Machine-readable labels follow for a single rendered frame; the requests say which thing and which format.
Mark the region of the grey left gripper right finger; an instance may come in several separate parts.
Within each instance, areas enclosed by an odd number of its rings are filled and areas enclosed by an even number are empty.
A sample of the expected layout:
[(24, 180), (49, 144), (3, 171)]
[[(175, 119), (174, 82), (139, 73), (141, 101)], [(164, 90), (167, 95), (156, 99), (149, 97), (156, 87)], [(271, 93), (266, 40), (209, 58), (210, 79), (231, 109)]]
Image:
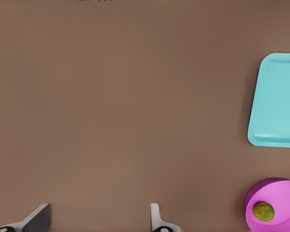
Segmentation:
[(181, 232), (179, 226), (163, 221), (160, 217), (160, 209), (157, 203), (150, 204), (151, 232)]

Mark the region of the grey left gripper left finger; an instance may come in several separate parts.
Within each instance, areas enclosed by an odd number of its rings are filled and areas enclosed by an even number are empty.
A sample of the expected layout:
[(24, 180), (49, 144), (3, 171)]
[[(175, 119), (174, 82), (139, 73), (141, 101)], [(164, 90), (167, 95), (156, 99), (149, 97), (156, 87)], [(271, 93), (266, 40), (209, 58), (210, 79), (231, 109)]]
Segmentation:
[(0, 232), (49, 232), (51, 204), (43, 203), (22, 221), (0, 227)]

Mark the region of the magenta plate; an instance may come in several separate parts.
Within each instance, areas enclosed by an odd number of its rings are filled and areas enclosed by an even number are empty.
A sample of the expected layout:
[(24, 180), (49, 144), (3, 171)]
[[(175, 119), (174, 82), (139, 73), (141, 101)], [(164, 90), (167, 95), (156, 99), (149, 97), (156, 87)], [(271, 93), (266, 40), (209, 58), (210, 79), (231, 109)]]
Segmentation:
[[(253, 206), (269, 203), (275, 211), (271, 221), (258, 220)], [(290, 180), (268, 178), (255, 184), (245, 198), (245, 216), (248, 227), (254, 232), (290, 232)]]

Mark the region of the orange fruit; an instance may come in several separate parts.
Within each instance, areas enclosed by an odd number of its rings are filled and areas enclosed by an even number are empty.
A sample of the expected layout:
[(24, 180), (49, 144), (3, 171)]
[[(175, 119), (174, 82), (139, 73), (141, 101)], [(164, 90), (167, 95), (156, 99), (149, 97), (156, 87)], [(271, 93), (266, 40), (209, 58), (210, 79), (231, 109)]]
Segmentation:
[(258, 202), (254, 204), (252, 212), (256, 219), (263, 222), (272, 221), (275, 217), (273, 206), (267, 202)]

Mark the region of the turquoise tray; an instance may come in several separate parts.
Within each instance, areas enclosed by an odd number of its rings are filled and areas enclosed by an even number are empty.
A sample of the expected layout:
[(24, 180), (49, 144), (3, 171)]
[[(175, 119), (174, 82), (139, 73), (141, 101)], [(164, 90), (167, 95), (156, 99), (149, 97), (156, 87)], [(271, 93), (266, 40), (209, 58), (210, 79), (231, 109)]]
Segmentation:
[(290, 53), (262, 60), (247, 139), (254, 146), (290, 148)]

